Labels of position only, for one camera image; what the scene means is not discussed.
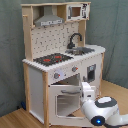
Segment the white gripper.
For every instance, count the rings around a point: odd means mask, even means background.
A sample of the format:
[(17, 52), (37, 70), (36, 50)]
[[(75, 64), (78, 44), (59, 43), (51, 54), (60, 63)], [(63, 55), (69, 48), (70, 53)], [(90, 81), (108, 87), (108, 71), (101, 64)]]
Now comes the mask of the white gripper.
[(82, 82), (81, 83), (81, 104), (84, 104), (85, 102), (92, 100), (95, 100), (95, 92), (96, 92), (96, 87), (91, 86), (87, 82)]

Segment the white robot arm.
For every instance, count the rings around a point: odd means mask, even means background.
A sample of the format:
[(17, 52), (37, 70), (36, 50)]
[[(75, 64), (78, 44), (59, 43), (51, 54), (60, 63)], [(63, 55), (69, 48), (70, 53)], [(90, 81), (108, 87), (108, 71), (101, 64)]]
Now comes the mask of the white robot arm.
[(119, 113), (117, 101), (109, 96), (96, 100), (95, 91), (87, 82), (82, 82), (81, 109), (94, 126), (119, 128), (128, 125), (128, 114)]

